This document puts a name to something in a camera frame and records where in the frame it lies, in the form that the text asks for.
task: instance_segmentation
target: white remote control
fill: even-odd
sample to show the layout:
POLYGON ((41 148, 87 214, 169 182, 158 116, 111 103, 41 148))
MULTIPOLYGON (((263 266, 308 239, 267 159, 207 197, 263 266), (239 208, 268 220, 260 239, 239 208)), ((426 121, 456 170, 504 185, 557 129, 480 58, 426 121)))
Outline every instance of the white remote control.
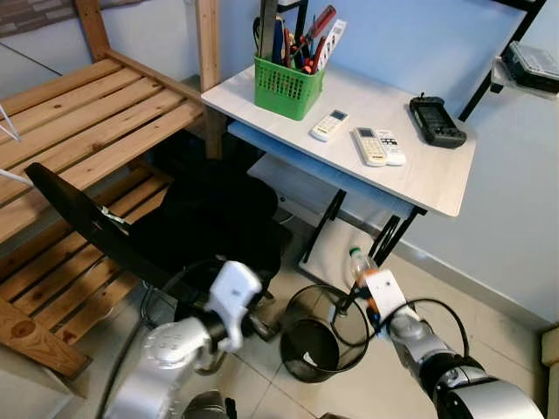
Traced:
POLYGON ((348 118, 348 115, 335 109, 311 129, 310 134, 320 141, 328 141, 334 131, 348 118))
POLYGON ((386 164, 387 159, 383 144, 381 144, 372 129, 359 127, 354 129, 351 133, 361 152, 363 162, 367 166, 377 168, 386 164))
POLYGON ((403 166, 405 164, 405 154, 398 145, 398 141, 392 131, 377 129, 375 134, 383 145, 384 153, 386 153, 386 164, 389 166, 403 166))

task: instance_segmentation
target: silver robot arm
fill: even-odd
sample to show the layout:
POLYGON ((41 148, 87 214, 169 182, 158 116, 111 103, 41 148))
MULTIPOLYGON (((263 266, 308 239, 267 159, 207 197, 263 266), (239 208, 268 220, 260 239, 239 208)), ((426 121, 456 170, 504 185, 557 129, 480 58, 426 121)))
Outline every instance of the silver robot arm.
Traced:
POLYGON ((261 288, 256 275, 239 262, 226 262, 210 289, 207 313, 157 327, 143 341, 140 359, 119 387, 105 419, 181 417, 181 384, 212 349, 241 347, 246 305, 261 288))
MULTIPOLYGON (((390 271, 368 276, 378 318, 405 303, 390 271)), ((381 335, 432 400, 439 419, 543 419, 534 402, 515 385, 487 374, 470 356, 453 351, 409 307, 398 310, 381 335)))

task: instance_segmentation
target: black mesh trash can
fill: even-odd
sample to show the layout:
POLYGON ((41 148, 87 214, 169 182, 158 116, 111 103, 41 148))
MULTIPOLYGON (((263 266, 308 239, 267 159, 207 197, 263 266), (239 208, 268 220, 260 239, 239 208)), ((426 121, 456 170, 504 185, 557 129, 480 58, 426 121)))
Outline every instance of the black mesh trash can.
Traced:
POLYGON ((289 301, 281 335, 281 359, 304 382, 321 382, 357 365, 369 345, 361 307, 330 285, 303 288, 289 301))

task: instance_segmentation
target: black remote control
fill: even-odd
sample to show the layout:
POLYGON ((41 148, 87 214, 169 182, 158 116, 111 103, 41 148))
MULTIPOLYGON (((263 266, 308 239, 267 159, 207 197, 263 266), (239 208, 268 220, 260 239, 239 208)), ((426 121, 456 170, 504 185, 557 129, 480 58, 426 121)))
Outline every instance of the black remote control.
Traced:
POLYGON ((425 141, 432 146, 456 148, 466 142, 466 133, 456 128, 441 98, 421 94, 410 100, 410 110, 425 141))

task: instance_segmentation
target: green basket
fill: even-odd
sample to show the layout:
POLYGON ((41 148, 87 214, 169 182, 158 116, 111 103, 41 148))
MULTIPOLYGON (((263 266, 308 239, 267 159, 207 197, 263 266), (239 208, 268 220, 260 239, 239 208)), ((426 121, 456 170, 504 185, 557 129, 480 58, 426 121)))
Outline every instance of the green basket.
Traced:
POLYGON ((302 120, 322 92, 324 71, 312 76, 254 58, 254 103, 292 120, 302 120))

